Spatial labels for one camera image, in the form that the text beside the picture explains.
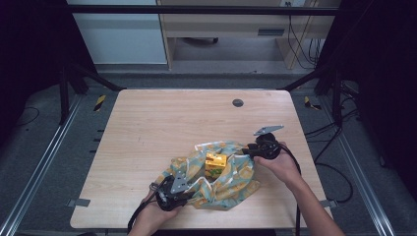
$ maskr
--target table top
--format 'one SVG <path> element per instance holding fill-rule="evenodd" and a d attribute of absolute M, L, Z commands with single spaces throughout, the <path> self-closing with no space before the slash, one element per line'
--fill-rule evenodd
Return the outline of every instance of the table top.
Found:
<path fill-rule="evenodd" d="M 241 99 L 243 106 L 233 105 Z M 249 144 L 263 126 L 297 158 L 303 177 L 319 200 L 325 194 L 289 92 L 264 89 L 126 89 L 120 91 L 99 144 L 80 199 L 74 228 L 126 228 L 149 191 L 149 184 L 175 157 L 194 145 L 216 141 Z M 262 166 L 255 166 L 260 189 L 231 210 L 185 206 L 164 229 L 291 228 L 296 202 L 292 193 Z"/>

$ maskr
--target black cable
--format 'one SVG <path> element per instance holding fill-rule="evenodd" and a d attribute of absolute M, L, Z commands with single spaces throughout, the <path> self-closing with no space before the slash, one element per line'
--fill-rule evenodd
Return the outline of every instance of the black cable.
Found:
<path fill-rule="evenodd" d="M 358 91 L 355 91 L 353 88 L 350 88 L 349 86 L 347 86 L 345 82 L 341 83 L 341 88 L 342 88 L 343 94 L 345 94 L 346 96 L 352 96 L 356 98 L 359 95 Z"/>
<path fill-rule="evenodd" d="M 295 56 L 295 58 L 297 59 L 298 64 L 299 64 L 299 65 L 300 65 L 303 69 L 315 69 L 315 68 L 316 68 L 316 63 L 312 63 L 312 62 L 309 60 L 309 58 L 307 58 L 306 53 L 305 53 L 305 52 L 304 52 L 304 50 L 303 50 L 303 46 L 301 45 L 300 40 L 298 39 L 297 35 L 295 34 L 294 28 L 292 27 L 291 15 L 288 15 L 288 21 L 289 21 L 289 24 L 288 24 L 288 29 L 289 29 L 289 32 L 288 32 L 288 44 L 289 44 L 289 47 L 291 48 L 291 51 L 294 53 L 294 56 Z M 303 34 L 306 32 L 306 30 L 307 30 L 307 24 L 306 24 L 306 25 L 304 25 Z M 292 34 L 294 35 L 295 40 L 297 41 L 298 46 L 300 47 L 301 52 L 302 52 L 302 53 L 303 53 L 303 55 L 304 55 L 304 58 L 307 60 L 307 62 L 308 62 L 308 63 L 310 63 L 311 65 L 313 65 L 313 66 L 314 66 L 313 68 L 306 68 L 306 67 L 304 67 L 303 65 L 301 65 L 300 60 L 299 60 L 299 58 L 298 58 L 297 54 L 295 53 L 295 50 L 294 50 L 294 48 L 292 47 L 291 42 L 290 42 L 290 39 L 289 39 L 289 35 L 290 35 L 290 33 L 291 33 L 291 32 L 292 32 Z"/>
<path fill-rule="evenodd" d="M 283 149 L 285 152 L 287 152 L 289 154 L 289 156 L 291 156 L 292 160 L 295 163 L 295 166 L 297 167 L 298 173 L 300 173 L 300 175 L 301 175 L 300 164 L 298 163 L 294 154 L 292 154 L 291 150 L 289 150 L 289 148 L 287 146 L 283 145 L 283 144 L 278 143 L 278 145 L 281 147 L 281 149 Z M 296 211 L 296 216 L 295 216 L 295 235 L 296 236 L 300 236 L 300 228 L 301 228 L 300 218 L 301 218 L 301 212 L 300 212 L 300 208 L 298 207 L 298 204 L 297 204 L 297 211 Z"/>
<path fill-rule="evenodd" d="M 336 201 L 336 202 L 338 202 L 339 204 L 344 204 L 344 203 L 347 203 L 349 200 L 351 200 L 352 199 L 352 197 L 353 197 L 353 185 L 352 185 L 352 182 L 350 182 L 350 180 L 347 178 L 347 176 L 346 175 L 344 175 L 340 170 L 338 170 L 338 169 L 336 169 L 336 168 L 334 168 L 333 166 L 331 166 L 331 165 L 328 165 L 328 164 L 324 164 L 324 163 L 316 163 L 316 165 L 319 165 L 319 166 L 324 166 L 324 167 L 327 167 L 327 168 L 329 168 L 329 169 L 331 169 L 331 170 L 333 170 L 333 171 L 335 171 L 337 174 L 339 174 L 346 182 L 347 182 L 347 184 L 349 185 L 349 195 L 347 196 L 347 198 L 345 198 L 345 199 L 343 199 L 343 200 L 336 200 L 336 199 L 331 199 L 331 198 L 328 198 L 329 200 L 332 200 L 332 201 Z"/>
<path fill-rule="evenodd" d="M 341 93 L 344 94 L 345 96 L 347 96 L 344 100 L 352 100 L 353 103 L 355 103 L 355 106 L 358 107 L 358 101 L 357 101 L 356 94 L 352 95 L 352 94 L 350 94 L 350 91 L 346 91 L 346 90 L 343 90 Z"/>
<path fill-rule="evenodd" d="M 293 31 L 293 30 L 291 30 L 292 29 L 292 23 L 291 23 L 291 15 L 289 15 L 288 16 L 288 20 L 289 20 L 289 24 L 288 24 L 288 29 L 290 30 L 290 31 Z M 308 68 L 308 67 L 304 67 L 302 64 L 301 64 L 301 62 L 300 62 L 300 59 L 298 58 L 298 56 L 297 56 L 297 53 L 295 52 L 295 50 L 294 50 L 294 48 L 292 47 L 292 45 L 291 45 L 291 41 L 289 40 L 289 35 L 290 35 L 290 32 L 288 33 L 288 36 L 287 36 L 287 40 L 288 40 L 288 45 L 289 45 L 289 48 L 291 48 L 291 51 L 294 53 L 294 56 L 295 56 L 295 59 L 297 59 L 297 62 L 298 62 L 298 64 L 300 65 L 300 67 L 301 68 L 303 68 L 303 69 L 314 69 L 314 68 Z"/>
<path fill-rule="evenodd" d="M 138 206 L 138 208 L 135 210 L 135 212 L 132 214 L 132 217 L 130 218 L 130 220 L 129 220 L 129 223 L 128 223 L 128 234 L 130 233 L 130 231 L 132 230 L 132 227 L 133 227 L 133 224 L 135 223 L 135 221 L 136 221 L 136 217 L 138 217 L 138 215 L 139 215 L 139 213 L 141 213 L 141 211 L 145 208 L 145 207 L 147 207 L 147 205 L 148 204 L 150 204 L 150 203 L 153 203 L 153 202 L 156 202 L 156 201 L 152 201 L 152 199 L 153 199 L 153 197 L 155 196 L 155 194 L 156 194 L 156 190 L 157 189 L 159 189 L 164 183 L 166 182 L 166 180 L 163 180 L 159 185 L 156 185 L 156 184 L 154 184 L 154 183 L 151 183 L 150 185 L 149 185 L 149 188 L 151 189 L 151 190 L 153 190 L 153 193 L 152 193 L 152 195 L 150 195 L 150 197 L 147 199 L 147 201 L 146 202 L 143 202 L 143 203 L 141 203 L 139 206 Z"/>
<path fill-rule="evenodd" d="M 354 109 L 354 110 L 352 110 L 351 112 L 349 112 L 349 113 L 351 113 L 351 114 L 349 114 L 349 116 L 346 116 L 345 118 L 343 118 L 343 121 L 344 122 L 346 122 L 346 121 L 349 121 L 350 120 L 350 118 L 352 118 L 353 116 L 355 116 L 355 115 L 359 115 L 359 110 L 358 109 Z"/>
<path fill-rule="evenodd" d="M 351 116 L 356 115 L 355 113 L 356 113 L 357 111 L 358 111 L 358 109 L 353 109 L 353 110 L 349 111 L 348 113 L 344 114 L 344 115 L 342 116 L 343 121 L 348 121 L 348 119 L 349 119 Z M 308 133 L 305 133 L 305 134 L 304 134 L 304 136 L 311 136 L 311 135 L 316 134 L 316 133 L 320 133 L 320 134 L 322 134 L 322 133 L 324 133 L 325 131 L 328 131 L 328 130 L 329 130 L 330 128 L 332 128 L 334 125 L 335 125 L 335 122 L 331 122 L 330 124 L 325 125 L 325 126 L 323 126 L 322 128 L 319 128 L 319 129 L 317 129 L 317 130 L 314 130 L 314 131 L 310 131 L 310 132 L 308 132 Z"/>
<path fill-rule="evenodd" d="M 317 68 L 317 63 L 319 62 L 319 55 L 320 55 L 320 48 L 321 48 L 321 43 L 322 40 L 320 38 L 317 39 L 316 44 L 316 52 L 315 52 L 315 56 L 311 55 L 311 51 L 312 51 L 312 46 L 313 46 L 313 42 L 316 42 L 315 39 L 310 39 L 310 45 L 309 45 L 309 58 L 310 61 L 312 61 L 314 63 L 314 68 Z"/>
<path fill-rule="evenodd" d="M 355 98 L 354 97 L 346 97 L 340 102 L 340 104 L 343 104 L 344 102 L 346 102 L 348 100 L 353 100 L 353 99 L 355 99 Z"/>
<path fill-rule="evenodd" d="M 320 156 L 323 154 L 323 152 L 325 152 L 326 149 L 328 149 L 328 147 L 330 146 L 330 144 L 336 139 L 336 137 L 341 133 L 341 127 L 339 127 L 337 129 L 336 132 L 334 132 L 333 137 L 331 137 L 330 141 L 325 145 L 325 147 L 320 151 L 320 153 L 316 156 L 316 158 L 314 159 L 314 163 L 317 162 L 317 160 L 320 158 Z"/>
<path fill-rule="evenodd" d="M 329 142 L 330 140 L 324 140 L 324 141 L 307 141 L 307 143 L 326 143 Z"/>
<path fill-rule="evenodd" d="M 32 118 L 32 119 L 30 119 L 28 122 L 25 122 L 25 123 L 22 123 L 22 124 L 17 124 L 16 126 L 17 127 L 20 127 L 20 126 L 25 126 L 25 125 L 27 125 L 27 124 L 30 124 L 31 122 L 33 122 L 38 116 L 39 116 L 39 114 L 40 114 L 40 111 L 39 111 L 39 109 L 37 109 L 37 108 L 35 108 L 35 107 L 32 107 L 32 106 L 29 106 L 29 107 L 25 107 L 25 109 L 33 109 L 33 110 L 35 110 L 36 111 L 36 115 L 34 115 L 34 117 Z"/>

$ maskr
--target plastic bag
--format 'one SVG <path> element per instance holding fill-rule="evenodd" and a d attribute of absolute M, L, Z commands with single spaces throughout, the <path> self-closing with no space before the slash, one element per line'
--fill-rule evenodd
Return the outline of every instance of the plastic bag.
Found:
<path fill-rule="evenodd" d="M 169 168 L 155 182 L 160 183 L 168 175 L 185 172 L 190 186 L 185 193 L 194 193 L 188 204 L 195 208 L 231 209 L 260 188 L 260 182 L 253 179 L 254 161 L 241 151 L 244 147 L 235 142 L 197 145 L 188 157 L 172 159 Z M 213 181 L 205 174 L 208 152 L 228 156 L 224 170 Z"/>

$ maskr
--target forearm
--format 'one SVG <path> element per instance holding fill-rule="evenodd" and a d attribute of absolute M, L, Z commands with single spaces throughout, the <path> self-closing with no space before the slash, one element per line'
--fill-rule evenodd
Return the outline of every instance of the forearm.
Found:
<path fill-rule="evenodd" d="M 150 236 L 152 235 L 151 222 L 148 222 L 142 214 L 140 214 L 129 233 L 129 236 Z"/>
<path fill-rule="evenodd" d="M 344 235 L 301 177 L 288 183 L 287 187 L 293 193 L 312 235 Z"/>

